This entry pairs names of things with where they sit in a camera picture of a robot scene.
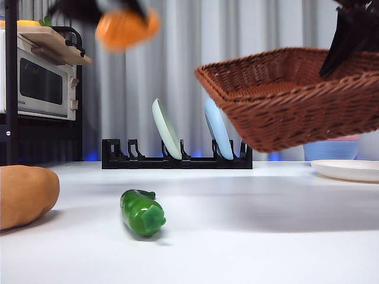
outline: oven knob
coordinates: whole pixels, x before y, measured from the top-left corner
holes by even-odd
[[[72,111],[77,111],[79,108],[79,102],[77,99],[72,99],[71,100],[71,110]]]
[[[72,80],[71,80],[71,88],[75,88],[75,87],[77,87],[79,85],[79,79],[77,79],[77,78],[73,78]]]

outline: brown wicker basket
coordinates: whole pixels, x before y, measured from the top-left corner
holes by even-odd
[[[354,53],[327,78],[327,50],[278,49],[195,74],[253,149],[272,152],[379,128],[379,55]]]

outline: yellow object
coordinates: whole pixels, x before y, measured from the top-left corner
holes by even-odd
[[[129,47],[153,38],[160,29],[160,18],[149,10],[147,24],[137,13],[126,10],[104,14],[96,29],[96,38],[108,51],[125,51]]]
[[[17,21],[17,25],[41,27],[41,24],[39,22],[31,20],[19,20]]]
[[[17,25],[20,25],[20,26],[41,27],[41,24],[39,22],[32,21],[32,20],[19,20],[19,21],[17,21]],[[5,21],[4,20],[0,21],[0,27],[1,28],[5,27]]]

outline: blue light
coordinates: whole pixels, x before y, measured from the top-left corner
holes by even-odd
[[[193,158],[201,158],[202,156],[203,156],[202,151],[194,151],[194,152],[191,154],[191,157],[193,157]]]
[[[277,161],[281,161],[282,158],[281,158],[279,152],[273,152],[273,153],[270,153],[270,154],[268,155],[268,160],[269,160],[269,161],[275,161],[275,162],[277,162]]]
[[[85,161],[100,161],[97,151],[93,151],[84,157]]]

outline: black dish rack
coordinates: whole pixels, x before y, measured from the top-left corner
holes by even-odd
[[[102,169],[252,169],[252,149],[241,142],[239,157],[235,155],[233,140],[230,141],[233,157],[226,160],[217,151],[217,142],[212,140],[213,157],[191,157],[184,150],[184,142],[180,141],[182,160],[175,160],[161,142],[162,157],[146,157],[138,149],[138,140],[127,142],[128,154],[121,149],[120,139],[102,140]]]

